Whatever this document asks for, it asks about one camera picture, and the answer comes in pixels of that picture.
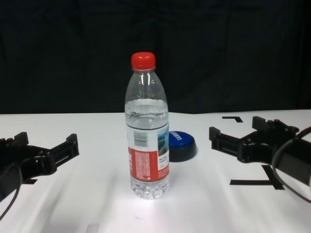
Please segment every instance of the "bottle neck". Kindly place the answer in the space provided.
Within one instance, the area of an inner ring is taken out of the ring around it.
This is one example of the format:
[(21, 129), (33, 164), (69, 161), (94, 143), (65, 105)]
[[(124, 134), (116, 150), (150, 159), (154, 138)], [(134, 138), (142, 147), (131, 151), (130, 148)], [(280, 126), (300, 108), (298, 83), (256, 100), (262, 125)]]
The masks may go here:
[(133, 69), (134, 73), (136, 74), (147, 74), (147, 73), (152, 73), (155, 71), (155, 68), (153, 69)]

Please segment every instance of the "red label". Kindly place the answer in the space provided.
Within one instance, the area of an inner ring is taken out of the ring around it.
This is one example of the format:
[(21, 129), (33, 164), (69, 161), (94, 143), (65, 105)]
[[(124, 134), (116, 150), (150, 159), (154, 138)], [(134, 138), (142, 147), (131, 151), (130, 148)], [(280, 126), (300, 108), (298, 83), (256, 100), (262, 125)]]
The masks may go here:
[(159, 181), (169, 174), (169, 166), (158, 170), (158, 151), (128, 149), (131, 176), (141, 181)]

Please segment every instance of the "barcode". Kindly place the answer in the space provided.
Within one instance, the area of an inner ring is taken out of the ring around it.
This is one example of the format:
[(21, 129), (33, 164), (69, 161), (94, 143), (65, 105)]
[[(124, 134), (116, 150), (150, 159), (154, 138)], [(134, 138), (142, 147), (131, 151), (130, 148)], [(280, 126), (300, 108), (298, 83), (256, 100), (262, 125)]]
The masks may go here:
[(134, 131), (134, 144), (138, 147), (148, 147), (148, 132)]

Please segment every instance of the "water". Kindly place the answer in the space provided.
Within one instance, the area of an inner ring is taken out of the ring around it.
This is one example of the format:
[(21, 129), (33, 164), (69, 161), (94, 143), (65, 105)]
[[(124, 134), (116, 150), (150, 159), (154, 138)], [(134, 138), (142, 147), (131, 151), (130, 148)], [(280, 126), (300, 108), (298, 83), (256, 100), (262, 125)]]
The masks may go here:
[[(163, 100), (138, 99), (125, 105), (126, 124), (138, 129), (156, 129), (168, 123), (168, 107)], [(144, 199), (160, 197), (169, 187), (169, 176), (156, 182), (143, 182), (131, 176), (134, 193)]]

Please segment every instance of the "red bottle cap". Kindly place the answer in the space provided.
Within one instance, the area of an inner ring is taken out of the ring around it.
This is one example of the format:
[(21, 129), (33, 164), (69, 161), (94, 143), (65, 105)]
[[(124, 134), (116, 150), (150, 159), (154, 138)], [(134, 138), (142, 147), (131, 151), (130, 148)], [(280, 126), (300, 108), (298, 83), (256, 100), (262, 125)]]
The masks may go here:
[(154, 69), (156, 58), (152, 52), (136, 52), (132, 55), (132, 68), (136, 70)]

